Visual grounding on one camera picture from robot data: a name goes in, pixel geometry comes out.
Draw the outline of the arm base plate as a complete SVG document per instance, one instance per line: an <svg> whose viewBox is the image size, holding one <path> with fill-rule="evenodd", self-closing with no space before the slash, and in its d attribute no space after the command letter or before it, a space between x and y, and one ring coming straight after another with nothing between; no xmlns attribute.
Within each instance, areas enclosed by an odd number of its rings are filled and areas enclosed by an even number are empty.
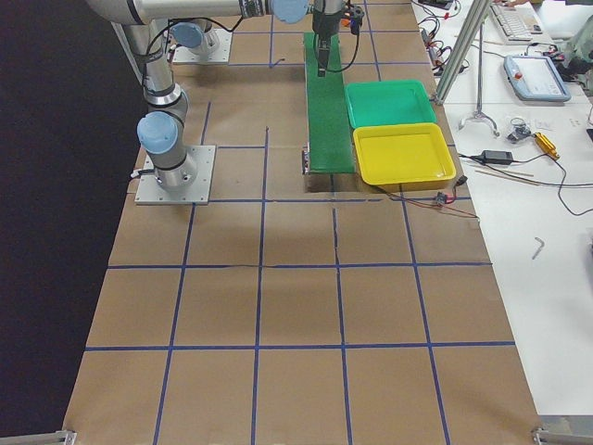
<svg viewBox="0 0 593 445"><path fill-rule="evenodd" d="M172 63L176 65L226 65L229 63L233 35L212 28L202 44L195 48L177 46Z"/></svg>
<svg viewBox="0 0 593 445"><path fill-rule="evenodd" d="M216 146L186 146L184 164L171 170L156 169L145 156L145 170L136 189L137 205L207 205L215 164Z"/></svg>

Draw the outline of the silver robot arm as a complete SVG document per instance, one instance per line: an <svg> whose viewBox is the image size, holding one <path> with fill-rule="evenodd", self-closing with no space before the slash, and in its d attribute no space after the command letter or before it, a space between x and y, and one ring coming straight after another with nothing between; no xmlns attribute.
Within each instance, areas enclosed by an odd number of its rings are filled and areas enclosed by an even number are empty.
<svg viewBox="0 0 593 445"><path fill-rule="evenodd" d="M174 81L165 39L173 36L187 48L205 48L207 24L216 17L239 20L273 15L284 23L312 16L314 45L320 70L328 70L330 42L347 15L345 1L91 1L98 16L117 24L132 65L140 74L149 112L137 125L141 146L154 166L158 189L184 192L200 172L190 148L183 144L189 107L182 87Z"/></svg>
<svg viewBox="0 0 593 445"><path fill-rule="evenodd" d="M198 55L209 55L220 46L220 38L212 24L204 19L180 22L170 28L177 45Z"/></svg>

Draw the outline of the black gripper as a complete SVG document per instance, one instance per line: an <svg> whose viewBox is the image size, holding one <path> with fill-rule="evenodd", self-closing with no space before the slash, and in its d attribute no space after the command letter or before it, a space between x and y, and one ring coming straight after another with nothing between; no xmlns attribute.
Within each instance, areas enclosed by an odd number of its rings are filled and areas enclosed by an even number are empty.
<svg viewBox="0 0 593 445"><path fill-rule="evenodd" d="M318 76L325 76L331 53L331 39L339 31L346 2L343 0L315 0L313 2L312 29L320 37L316 43Z"/></svg>

